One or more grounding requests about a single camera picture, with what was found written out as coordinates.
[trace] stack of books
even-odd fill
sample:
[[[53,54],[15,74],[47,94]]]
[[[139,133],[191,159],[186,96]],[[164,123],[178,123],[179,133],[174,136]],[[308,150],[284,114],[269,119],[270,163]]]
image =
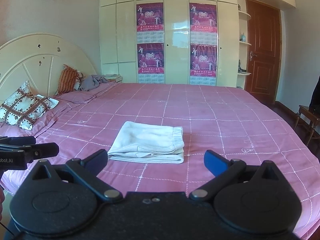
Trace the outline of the stack of books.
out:
[[[109,82],[122,82],[122,76],[118,74],[109,74],[109,75],[103,75]]]

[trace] folded towel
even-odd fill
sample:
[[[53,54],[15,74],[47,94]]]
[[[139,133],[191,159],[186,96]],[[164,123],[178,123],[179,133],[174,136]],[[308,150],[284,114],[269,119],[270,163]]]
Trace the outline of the folded towel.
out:
[[[182,163],[182,127],[125,122],[111,149],[111,160],[138,163]]]

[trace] cream wardrobe door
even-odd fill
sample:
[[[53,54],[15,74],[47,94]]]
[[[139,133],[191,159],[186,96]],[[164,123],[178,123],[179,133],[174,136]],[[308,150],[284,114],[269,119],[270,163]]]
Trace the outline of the cream wardrobe door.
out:
[[[238,5],[218,2],[217,86],[236,87],[239,63]]]
[[[164,0],[164,74],[166,84],[188,84],[189,33],[188,0]]]
[[[116,63],[116,5],[100,7],[100,54],[101,64]]]
[[[119,75],[122,76],[122,83],[137,82],[137,65],[135,62],[119,63]]]
[[[117,3],[118,62],[136,61],[136,35],[134,28],[134,2]]]
[[[102,75],[119,74],[118,63],[102,64],[101,73]]]

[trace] door frame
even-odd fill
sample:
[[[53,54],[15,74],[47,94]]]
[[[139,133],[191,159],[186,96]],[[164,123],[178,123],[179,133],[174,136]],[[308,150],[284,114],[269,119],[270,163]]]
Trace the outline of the door frame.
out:
[[[275,96],[274,96],[274,98],[273,98],[273,100],[272,100],[273,105],[274,105],[275,102],[276,102],[276,96],[277,96],[277,93],[278,93],[278,87],[279,87],[279,81],[280,81],[281,63],[282,63],[282,46],[283,46],[283,44],[282,44],[283,36],[282,36],[282,35],[283,35],[283,33],[282,33],[281,11],[280,11],[280,9],[278,9],[278,8],[276,8],[276,7],[273,7],[273,6],[269,5],[269,4],[260,2],[260,1],[258,1],[258,0],[245,0],[245,5],[246,5],[246,7],[247,7],[247,11],[248,11],[248,3],[247,3],[247,1],[259,3],[259,4],[261,4],[261,5],[267,6],[267,7],[269,7],[269,8],[274,9],[274,10],[277,10],[277,11],[279,12],[279,24],[280,24],[280,57],[279,57],[278,78],[277,78],[277,83],[276,83],[276,92],[275,92]],[[250,54],[250,52],[249,52],[249,49],[248,49],[248,52],[247,52],[247,69],[248,69],[248,65],[249,65],[249,54]],[[244,88],[245,88],[246,84],[247,84],[247,79],[245,79]]]

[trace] orange striped pillow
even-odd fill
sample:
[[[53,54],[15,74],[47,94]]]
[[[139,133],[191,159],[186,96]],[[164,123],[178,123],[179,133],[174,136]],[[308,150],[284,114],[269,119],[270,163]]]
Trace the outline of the orange striped pillow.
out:
[[[77,77],[78,72],[75,69],[64,65],[64,70],[62,71],[59,78],[58,95],[72,92],[74,90]]]

